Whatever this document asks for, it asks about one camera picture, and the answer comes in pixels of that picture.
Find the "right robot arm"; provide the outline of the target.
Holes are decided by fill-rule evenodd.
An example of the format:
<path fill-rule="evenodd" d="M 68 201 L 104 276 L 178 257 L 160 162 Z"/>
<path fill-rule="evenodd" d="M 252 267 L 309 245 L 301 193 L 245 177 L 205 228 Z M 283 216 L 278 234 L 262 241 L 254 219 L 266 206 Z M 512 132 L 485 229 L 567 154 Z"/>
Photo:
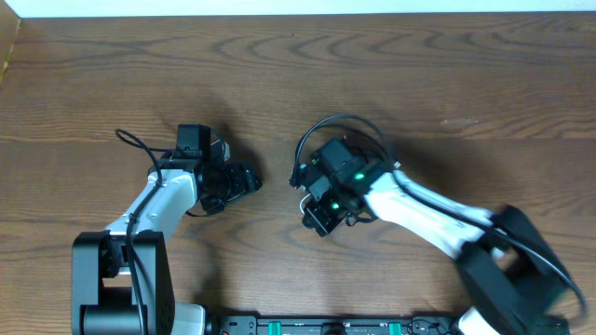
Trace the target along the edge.
<path fill-rule="evenodd" d="M 397 166 L 332 139 L 294 167 L 305 191 L 305 227 L 329 235 L 340 223 L 382 220 L 425 239 L 455 264 L 472 300 L 452 324 L 458 334 L 567 334 L 550 306 L 578 287 L 543 236 L 518 208 L 493 213 L 428 190 Z"/>

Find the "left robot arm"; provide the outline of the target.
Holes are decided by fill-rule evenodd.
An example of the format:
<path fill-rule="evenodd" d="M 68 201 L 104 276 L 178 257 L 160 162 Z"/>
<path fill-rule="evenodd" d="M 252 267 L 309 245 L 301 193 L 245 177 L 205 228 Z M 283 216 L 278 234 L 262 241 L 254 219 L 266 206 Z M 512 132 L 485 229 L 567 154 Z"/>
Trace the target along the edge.
<path fill-rule="evenodd" d="M 181 124 L 172 149 L 151 148 L 131 133 L 116 136 L 145 150 L 152 166 L 139 196 L 116 221 L 83 232 L 72 246 L 74 334 L 215 334 L 217 319 L 199 304 L 176 301 L 167 243 L 195 205 L 205 216 L 258 191 L 249 163 L 233 163 L 221 135 Z"/>

